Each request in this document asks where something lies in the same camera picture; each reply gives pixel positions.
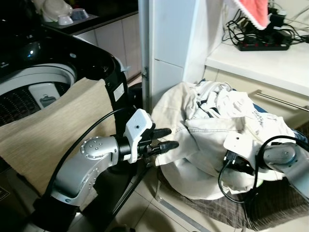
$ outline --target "washing machine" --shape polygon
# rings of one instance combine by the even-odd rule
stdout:
[[[10,0],[0,8],[0,126],[29,116],[57,101],[82,78],[104,79],[113,109],[130,106],[126,77],[121,64],[108,52],[73,36],[41,25],[39,15],[30,0]],[[122,134],[129,113],[116,114],[116,130]],[[0,160],[0,168],[7,165]],[[0,175],[6,175],[0,169]],[[111,213],[121,198],[136,165],[122,162],[104,172],[98,181],[98,191],[104,192],[96,214]],[[1,184],[7,185],[5,179]],[[10,202],[17,202],[19,197]],[[2,229],[13,231],[19,222],[14,205],[0,201]]]

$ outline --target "beige towel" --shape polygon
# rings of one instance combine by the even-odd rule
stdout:
[[[45,109],[0,127],[0,156],[44,194],[64,153],[85,130],[110,111],[112,106],[104,80],[83,78]],[[115,134],[113,116],[93,129],[85,139],[112,134]]]

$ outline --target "metal handle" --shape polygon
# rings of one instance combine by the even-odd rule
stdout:
[[[281,102],[283,104],[286,104],[286,105],[289,105],[289,106],[292,106],[292,107],[295,107],[295,108],[309,112],[309,106],[307,106],[307,105],[305,107],[301,107],[299,105],[296,105],[296,104],[293,104],[293,103],[290,103],[290,102],[287,102],[287,101],[284,101],[284,100],[281,100],[281,99],[278,99],[278,98],[274,98],[272,96],[269,96],[267,94],[262,93],[262,91],[260,89],[257,90],[256,94],[259,95],[259,96],[262,96],[264,98],[272,99],[274,101]]]

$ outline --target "pile of laundry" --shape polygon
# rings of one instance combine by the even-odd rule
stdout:
[[[226,154],[223,143],[231,131],[260,145],[276,135],[295,137],[282,117],[261,110],[247,93],[235,91],[228,83],[179,83],[162,96],[152,118],[157,128],[171,128],[172,134],[166,136],[166,140],[180,144],[177,149],[158,155],[155,164],[161,165],[165,178],[175,190],[195,200],[223,197],[218,175]],[[283,176],[269,170],[259,175],[258,183]],[[230,169],[226,169],[222,180],[224,191],[232,194],[247,192],[254,183],[252,175]]]

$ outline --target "countertop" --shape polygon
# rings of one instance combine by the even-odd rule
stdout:
[[[205,64],[309,96],[308,43],[291,45],[287,51],[257,52],[242,52],[222,43]]]
[[[82,0],[89,18],[60,26],[57,22],[43,22],[46,26],[70,35],[78,35],[138,13],[137,0]]]

